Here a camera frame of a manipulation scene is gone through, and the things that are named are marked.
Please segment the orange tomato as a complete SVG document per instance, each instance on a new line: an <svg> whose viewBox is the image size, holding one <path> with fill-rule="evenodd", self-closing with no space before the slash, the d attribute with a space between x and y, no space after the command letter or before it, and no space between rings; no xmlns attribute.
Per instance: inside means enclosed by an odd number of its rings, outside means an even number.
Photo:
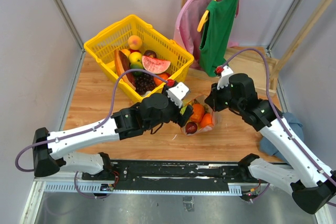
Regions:
<svg viewBox="0 0 336 224"><path fill-rule="evenodd" d="M204 106L199 103L194 103L192 107L193 107L193 114L190 117L190 120L192 122L199 123L205 114Z"/></svg>

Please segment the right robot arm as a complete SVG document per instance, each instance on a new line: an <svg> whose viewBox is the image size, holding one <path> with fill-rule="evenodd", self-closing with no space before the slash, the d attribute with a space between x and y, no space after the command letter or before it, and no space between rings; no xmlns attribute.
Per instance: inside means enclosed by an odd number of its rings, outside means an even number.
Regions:
<svg viewBox="0 0 336 224"><path fill-rule="evenodd" d="M258 155L238 163L238 177L268 182L290 194L305 212L315 214L335 196L335 171L310 151L271 100L258 98L252 78L244 73L222 72L205 99L214 111L230 109L267 138L291 166L284 169Z"/></svg>

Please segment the dark red plum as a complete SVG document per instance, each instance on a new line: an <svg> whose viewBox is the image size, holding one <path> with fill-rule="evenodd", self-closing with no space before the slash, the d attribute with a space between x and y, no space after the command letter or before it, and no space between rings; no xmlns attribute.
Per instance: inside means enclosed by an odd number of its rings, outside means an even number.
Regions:
<svg viewBox="0 0 336 224"><path fill-rule="evenodd" d="M185 133L186 134L194 134L198 130L198 126L195 122L188 122L185 126Z"/></svg>

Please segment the clear zip top bag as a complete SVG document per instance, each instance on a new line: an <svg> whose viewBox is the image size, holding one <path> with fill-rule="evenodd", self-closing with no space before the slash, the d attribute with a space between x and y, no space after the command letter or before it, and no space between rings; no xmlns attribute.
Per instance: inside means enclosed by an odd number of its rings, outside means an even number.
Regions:
<svg viewBox="0 0 336 224"><path fill-rule="evenodd" d="M181 113L184 114L188 105L193 108L193 114L187 121L184 127L181 127L181 132L184 135L192 136L199 133L204 133L213 130L220 122L218 112L215 112L208 104L205 103L207 95L199 95L189 101L183 102Z"/></svg>

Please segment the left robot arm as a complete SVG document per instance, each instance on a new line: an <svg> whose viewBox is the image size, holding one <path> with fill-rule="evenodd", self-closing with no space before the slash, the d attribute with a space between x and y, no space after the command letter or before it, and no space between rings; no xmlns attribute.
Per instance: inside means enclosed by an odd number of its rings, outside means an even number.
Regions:
<svg viewBox="0 0 336 224"><path fill-rule="evenodd" d="M113 113L104 125L95 122L64 132L49 132L45 127L35 131L33 144L34 175L47 177L63 170L76 170L108 179L112 166L107 154L82 155L78 149L98 143L119 141L154 134L164 123L185 126L193 114L191 105L180 107L167 96L155 93L129 108Z"/></svg>

